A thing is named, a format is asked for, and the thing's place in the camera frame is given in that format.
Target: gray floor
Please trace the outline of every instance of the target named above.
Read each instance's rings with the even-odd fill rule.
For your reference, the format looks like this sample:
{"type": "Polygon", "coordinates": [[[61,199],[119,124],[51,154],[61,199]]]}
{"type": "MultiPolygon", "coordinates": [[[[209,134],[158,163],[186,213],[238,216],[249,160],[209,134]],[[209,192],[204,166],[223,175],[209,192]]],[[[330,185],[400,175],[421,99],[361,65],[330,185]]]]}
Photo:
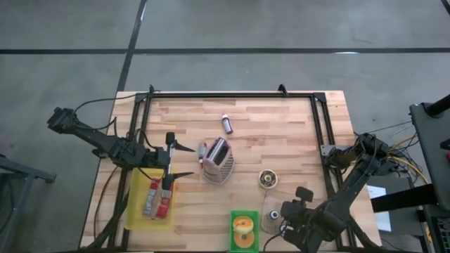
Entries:
{"type": "MultiPolygon", "coordinates": [[[[126,48],[138,5],[0,0],[0,48],[126,48]]],[[[152,0],[136,47],[450,46],[449,24],[439,0],[152,0]]],[[[124,55],[0,55],[0,153],[58,174],[53,185],[34,185],[14,252],[77,247],[98,160],[46,121],[56,106],[114,96],[123,62],[124,55]]],[[[448,66],[450,54],[433,53],[134,56],[125,90],[343,90],[354,130],[364,132],[407,121],[410,104],[448,94],[448,66]]],[[[111,106],[79,115],[103,125],[111,106]]],[[[410,127],[390,138],[405,127],[378,136],[396,143],[414,134],[410,127]]],[[[410,153],[425,167],[418,145],[410,153]]],[[[411,241],[389,240],[404,249],[411,241]]]]}

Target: yellow tray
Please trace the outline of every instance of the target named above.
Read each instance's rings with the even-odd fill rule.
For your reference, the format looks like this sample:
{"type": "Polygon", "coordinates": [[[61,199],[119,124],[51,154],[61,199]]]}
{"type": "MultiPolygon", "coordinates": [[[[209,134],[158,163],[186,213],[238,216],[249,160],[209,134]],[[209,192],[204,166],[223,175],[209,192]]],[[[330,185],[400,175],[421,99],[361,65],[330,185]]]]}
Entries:
{"type": "MultiPolygon", "coordinates": [[[[154,179],[160,179],[163,172],[162,169],[142,168],[142,170],[154,179]]],[[[133,172],[131,173],[131,187],[129,189],[127,222],[124,226],[126,229],[168,229],[173,226],[172,202],[175,197],[175,190],[172,192],[171,203],[166,219],[155,219],[143,215],[143,206],[147,200],[150,184],[150,179],[147,179],[138,169],[133,169],[133,172]]]]}

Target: green tray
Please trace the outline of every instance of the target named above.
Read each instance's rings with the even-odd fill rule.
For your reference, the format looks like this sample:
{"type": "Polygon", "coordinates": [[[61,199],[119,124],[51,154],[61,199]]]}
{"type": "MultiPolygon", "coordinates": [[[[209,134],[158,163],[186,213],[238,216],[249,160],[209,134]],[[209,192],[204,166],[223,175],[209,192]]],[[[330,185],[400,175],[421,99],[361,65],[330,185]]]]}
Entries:
{"type": "Polygon", "coordinates": [[[230,215],[230,252],[231,253],[251,253],[259,252],[259,214],[258,211],[233,210],[230,215]],[[242,249],[234,243],[233,236],[233,221],[236,217],[247,216],[253,221],[253,233],[255,234],[255,241],[253,245],[247,249],[242,249]]]}

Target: bagel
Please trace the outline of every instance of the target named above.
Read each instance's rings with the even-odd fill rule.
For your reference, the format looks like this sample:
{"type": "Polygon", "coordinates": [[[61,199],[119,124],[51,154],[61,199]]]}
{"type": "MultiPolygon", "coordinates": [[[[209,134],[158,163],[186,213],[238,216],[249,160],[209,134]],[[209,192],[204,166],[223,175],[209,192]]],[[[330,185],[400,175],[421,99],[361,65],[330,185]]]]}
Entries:
{"type": "Polygon", "coordinates": [[[253,230],[253,221],[247,216],[239,216],[233,221],[233,230],[240,234],[246,234],[253,230]]]}
{"type": "Polygon", "coordinates": [[[239,248],[247,249],[253,245],[253,242],[255,241],[255,234],[253,233],[253,231],[250,231],[245,235],[234,233],[233,239],[239,248]]]}

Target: butcher block tabletop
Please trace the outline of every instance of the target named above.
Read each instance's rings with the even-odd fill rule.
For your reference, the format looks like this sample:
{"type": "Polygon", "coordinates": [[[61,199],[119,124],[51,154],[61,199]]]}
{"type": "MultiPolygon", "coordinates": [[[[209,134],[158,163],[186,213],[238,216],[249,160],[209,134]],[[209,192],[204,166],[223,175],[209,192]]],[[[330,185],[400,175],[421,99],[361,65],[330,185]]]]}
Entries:
{"type": "MultiPolygon", "coordinates": [[[[353,144],[354,134],[344,93],[324,92],[336,144],[353,144]]],[[[117,97],[134,93],[119,92],[117,97]]],[[[115,101],[112,119],[117,117],[118,136],[125,136],[129,130],[133,105],[134,97],[115,101]]],[[[321,104],[317,105],[327,143],[321,104]]],[[[139,112],[137,126],[141,125],[142,113],[143,106],[139,112]]],[[[261,215],[267,195],[293,198],[298,186],[304,186],[314,192],[314,200],[308,204],[309,207],[315,207],[327,199],[311,102],[308,98],[152,99],[146,129],[149,141],[152,145],[165,147],[165,134],[168,131],[175,133],[180,144],[194,150],[198,150],[202,142],[210,145],[218,137],[225,138],[232,147],[236,161],[234,171],[224,185],[212,185],[206,182],[200,173],[197,153],[174,151],[172,168],[176,172],[195,172],[176,180],[176,194],[172,201],[174,224],[164,230],[131,231],[128,250],[226,251],[229,250],[231,210],[255,210],[261,215]],[[229,116],[234,130],[231,135],[226,135],[224,131],[222,113],[229,116]],[[277,186],[269,192],[258,185],[258,175],[264,169],[273,170],[279,177],[277,186]]],[[[112,129],[108,130],[108,134],[113,134],[112,129]]],[[[82,235],[82,247],[94,239],[94,213],[101,191],[114,168],[115,165],[109,159],[101,160],[82,235]]],[[[98,212],[97,233],[113,214],[119,177],[120,169],[117,169],[108,184],[98,212]]],[[[366,187],[359,193],[350,211],[369,238],[381,245],[366,187]]],[[[117,229],[116,245],[120,245],[125,219],[126,211],[117,229]]],[[[259,231],[260,250],[270,237],[271,235],[264,231],[259,231]]],[[[345,233],[342,237],[344,245],[348,245],[345,233]]],[[[329,242],[320,249],[336,249],[336,245],[329,242]]],[[[298,249],[282,238],[276,238],[269,243],[267,250],[298,249]]]]}

